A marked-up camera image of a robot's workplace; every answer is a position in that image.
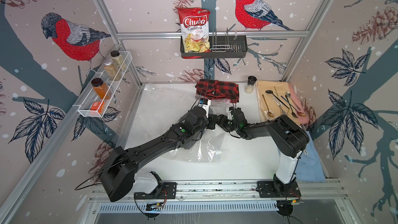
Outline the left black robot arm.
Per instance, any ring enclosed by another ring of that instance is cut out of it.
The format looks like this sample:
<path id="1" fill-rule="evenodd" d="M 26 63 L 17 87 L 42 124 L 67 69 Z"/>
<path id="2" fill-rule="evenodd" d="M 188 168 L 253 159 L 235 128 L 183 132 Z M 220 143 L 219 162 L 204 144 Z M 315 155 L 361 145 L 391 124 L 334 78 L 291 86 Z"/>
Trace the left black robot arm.
<path id="1" fill-rule="evenodd" d="M 135 174 L 152 160 L 174 149 L 192 147 L 205 130 L 215 128 L 216 118 L 196 106 L 158 138 L 126 150 L 116 147 L 99 173 L 109 200 L 116 202 L 126 196 L 133 188 Z"/>

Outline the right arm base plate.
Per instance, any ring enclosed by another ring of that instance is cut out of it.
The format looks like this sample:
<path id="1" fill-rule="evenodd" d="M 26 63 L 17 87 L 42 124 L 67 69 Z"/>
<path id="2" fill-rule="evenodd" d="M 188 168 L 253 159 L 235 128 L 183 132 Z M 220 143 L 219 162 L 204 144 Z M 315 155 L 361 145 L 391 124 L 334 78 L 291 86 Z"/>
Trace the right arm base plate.
<path id="1" fill-rule="evenodd" d="M 301 198 L 296 180 L 286 185 L 271 180 L 258 181 L 256 192 L 260 198 Z"/>

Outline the clear plastic vacuum bag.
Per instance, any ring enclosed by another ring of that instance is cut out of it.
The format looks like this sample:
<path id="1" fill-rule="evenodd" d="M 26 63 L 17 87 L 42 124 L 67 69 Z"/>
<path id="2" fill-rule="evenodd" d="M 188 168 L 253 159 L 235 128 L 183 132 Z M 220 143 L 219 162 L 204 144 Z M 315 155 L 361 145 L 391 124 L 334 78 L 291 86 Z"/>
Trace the clear plastic vacuum bag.
<path id="1" fill-rule="evenodd" d="M 196 94 L 193 84 L 160 86 L 147 85 L 141 99 L 143 106 L 137 114 L 137 131 L 146 141 L 165 133 L 172 124 L 179 122 L 192 106 L 204 107 Z M 164 154 L 164 158 L 186 162 L 218 162 L 221 159 L 221 146 L 226 133 L 215 126 L 213 130 L 203 130 L 188 147 L 175 148 Z"/>

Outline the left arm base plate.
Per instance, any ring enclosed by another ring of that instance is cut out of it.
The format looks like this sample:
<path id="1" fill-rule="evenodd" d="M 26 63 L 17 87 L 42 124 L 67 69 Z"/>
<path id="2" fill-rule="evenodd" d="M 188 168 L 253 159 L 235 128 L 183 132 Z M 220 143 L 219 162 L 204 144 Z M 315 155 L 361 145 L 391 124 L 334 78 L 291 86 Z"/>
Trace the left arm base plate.
<path id="1" fill-rule="evenodd" d="M 176 198 L 176 182 L 165 182 L 158 185 L 151 193 L 136 192 L 134 198 L 136 200 L 169 200 Z"/>

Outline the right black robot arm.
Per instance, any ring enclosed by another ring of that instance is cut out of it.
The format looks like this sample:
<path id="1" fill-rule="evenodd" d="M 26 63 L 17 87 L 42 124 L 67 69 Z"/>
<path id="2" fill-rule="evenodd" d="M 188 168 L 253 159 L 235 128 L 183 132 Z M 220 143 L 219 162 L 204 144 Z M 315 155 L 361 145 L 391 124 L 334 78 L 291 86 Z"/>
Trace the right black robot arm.
<path id="1" fill-rule="evenodd" d="M 231 117 L 218 115 L 216 124 L 225 132 L 236 132 L 237 138 L 252 140 L 270 136 L 280 152 L 279 167 L 273 176 L 272 192 L 282 196 L 296 182 L 296 168 L 309 136 L 293 120 L 281 115 L 274 120 L 249 124 L 240 108 L 230 107 Z"/>

